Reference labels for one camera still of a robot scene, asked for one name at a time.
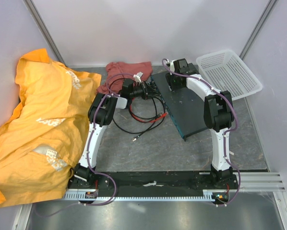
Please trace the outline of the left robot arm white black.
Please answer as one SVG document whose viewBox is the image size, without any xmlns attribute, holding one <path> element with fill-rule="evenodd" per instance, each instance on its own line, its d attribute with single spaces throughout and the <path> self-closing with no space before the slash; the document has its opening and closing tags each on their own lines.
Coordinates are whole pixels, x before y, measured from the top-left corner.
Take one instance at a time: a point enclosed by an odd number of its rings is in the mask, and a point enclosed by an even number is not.
<svg viewBox="0 0 287 230">
<path fill-rule="evenodd" d="M 74 168 L 74 177 L 84 188 L 95 184 L 95 168 L 101 139 L 106 128 L 113 121 L 116 109 L 131 109 L 132 100 L 136 97 L 153 99 L 157 92 L 145 81 L 136 82 L 124 79 L 122 89 L 118 92 L 97 93 L 88 111 L 89 132 L 79 162 Z"/>
</svg>

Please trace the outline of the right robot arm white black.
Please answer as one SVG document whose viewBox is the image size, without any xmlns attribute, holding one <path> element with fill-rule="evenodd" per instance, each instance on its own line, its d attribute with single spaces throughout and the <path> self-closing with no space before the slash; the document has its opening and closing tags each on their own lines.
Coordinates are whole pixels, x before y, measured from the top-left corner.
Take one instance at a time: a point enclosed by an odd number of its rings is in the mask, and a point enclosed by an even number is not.
<svg viewBox="0 0 287 230">
<path fill-rule="evenodd" d="M 162 65 L 169 71 L 169 85 L 181 77 L 182 86 L 195 92 L 204 102 L 203 120 L 211 132 L 213 159 L 210 171 L 210 184 L 222 188 L 229 180 L 234 179 L 233 167 L 229 156 L 229 133 L 236 118 L 229 91 L 220 91 L 209 84 L 200 74 L 186 75 L 180 72 L 185 59 L 169 61 L 162 59 Z"/>
</svg>

